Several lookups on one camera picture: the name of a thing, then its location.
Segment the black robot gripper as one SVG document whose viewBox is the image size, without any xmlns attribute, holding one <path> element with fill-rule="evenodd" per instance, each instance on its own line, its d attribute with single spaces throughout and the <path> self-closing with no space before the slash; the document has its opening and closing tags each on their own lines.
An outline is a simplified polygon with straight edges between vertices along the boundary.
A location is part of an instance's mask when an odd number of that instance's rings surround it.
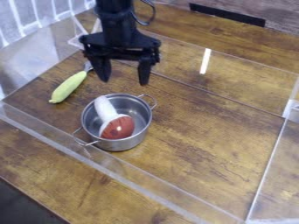
<svg viewBox="0 0 299 224">
<path fill-rule="evenodd" d="M 148 84 L 152 65 L 160 61 L 159 47 L 162 42 L 146 36 L 136 24 L 150 25 L 140 21 L 132 5 L 98 5 L 95 7 L 103 31 L 83 35 L 79 42 L 84 45 L 84 56 L 88 58 L 98 77 L 108 82 L 111 60 L 136 60 L 139 84 Z"/>
</svg>

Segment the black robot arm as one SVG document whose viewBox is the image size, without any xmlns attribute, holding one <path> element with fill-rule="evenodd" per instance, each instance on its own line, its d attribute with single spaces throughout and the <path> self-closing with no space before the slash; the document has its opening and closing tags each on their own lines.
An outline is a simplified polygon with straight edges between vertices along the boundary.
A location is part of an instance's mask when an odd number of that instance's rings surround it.
<svg viewBox="0 0 299 224">
<path fill-rule="evenodd" d="M 160 62 L 159 39 L 146 36 L 136 24 L 150 25 L 138 19 L 134 0 L 96 0 L 95 12 L 102 22 L 103 32 L 79 37 L 84 45 L 84 56 L 94 67 L 98 77 L 108 82 L 112 73 L 111 60 L 135 60 L 140 85 L 150 81 L 151 67 Z"/>
</svg>

